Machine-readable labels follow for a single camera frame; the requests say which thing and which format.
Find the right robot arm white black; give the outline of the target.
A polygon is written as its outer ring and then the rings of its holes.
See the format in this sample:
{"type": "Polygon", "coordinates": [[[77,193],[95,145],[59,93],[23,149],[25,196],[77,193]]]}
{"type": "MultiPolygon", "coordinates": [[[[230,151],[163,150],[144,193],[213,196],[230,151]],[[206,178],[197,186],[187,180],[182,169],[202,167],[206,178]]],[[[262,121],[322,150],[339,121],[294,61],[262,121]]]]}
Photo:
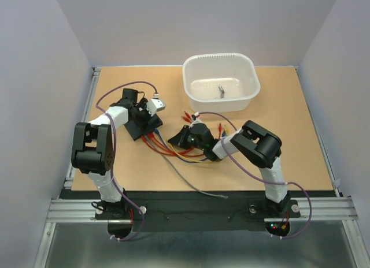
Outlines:
{"type": "Polygon", "coordinates": [[[191,125],[185,125],[168,143],[185,150],[197,148],[212,162],[241,153],[261,173],[267,212],[279,216],[286,211],[290,195],[280,161],[282,141],[254,121],[248,120],[233,134],[219,139],[213,137],[203,122],[194,121],[191,125]]]}

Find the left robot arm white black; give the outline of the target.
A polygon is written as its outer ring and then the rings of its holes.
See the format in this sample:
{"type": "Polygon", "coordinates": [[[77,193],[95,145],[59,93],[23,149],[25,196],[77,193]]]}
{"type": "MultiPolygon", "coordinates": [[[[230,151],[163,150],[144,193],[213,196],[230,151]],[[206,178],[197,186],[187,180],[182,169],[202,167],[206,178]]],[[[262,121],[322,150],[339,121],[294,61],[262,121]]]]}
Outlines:
{"type": "Polygon", "coordinates": [[[88,175],[98,188],[101,200],[109,204],[109,212],[115,218],[128,214],[128,203],[122,200],[124,188],[112,176],[115,159],[114,134],[124,126],[133,140],[148,135],[162,125],[158,112],[165,109],[165,103],[155,92],[151,99],[140,92],[123,89],[120,100],[94,120],[75,125],[71,163],[75,169],[88,175]]]}

